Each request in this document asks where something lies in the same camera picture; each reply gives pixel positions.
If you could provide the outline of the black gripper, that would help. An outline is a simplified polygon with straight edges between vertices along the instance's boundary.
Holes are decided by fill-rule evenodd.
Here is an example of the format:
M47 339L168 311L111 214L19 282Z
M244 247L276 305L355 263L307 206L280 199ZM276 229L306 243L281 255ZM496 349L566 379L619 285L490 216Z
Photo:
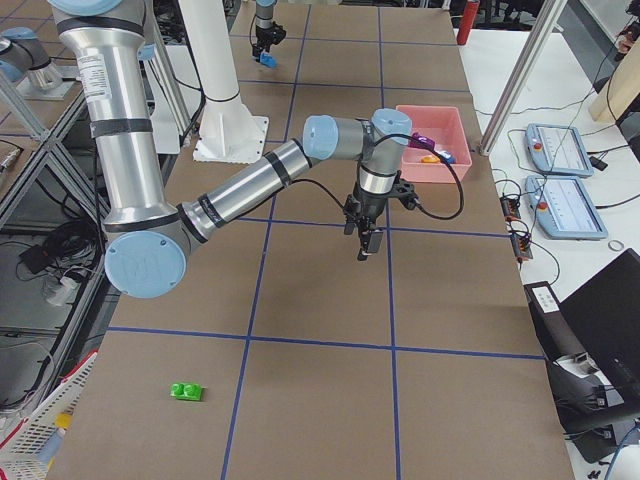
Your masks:
M256 42L252 45L252 57L255 60L261 58L263 50L269 50L272 45L278 45L286 38L286 30L277 23L273 23L268 28L257 26L255 33Z
M387 203L387 197L366 191L358 183L353 187L343 205L345 216L344 234L351 235L358 229L358 261L366 261L368 254L376 254L381 246L384 231L377 229L376 222Z

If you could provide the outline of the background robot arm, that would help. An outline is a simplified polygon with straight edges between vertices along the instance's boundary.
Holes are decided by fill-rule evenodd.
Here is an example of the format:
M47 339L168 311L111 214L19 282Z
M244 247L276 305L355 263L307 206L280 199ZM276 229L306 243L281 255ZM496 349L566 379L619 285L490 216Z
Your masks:
M1 72L23 98L52 101L62 101L78 75L76 67L56 64L27 27L1 32Z

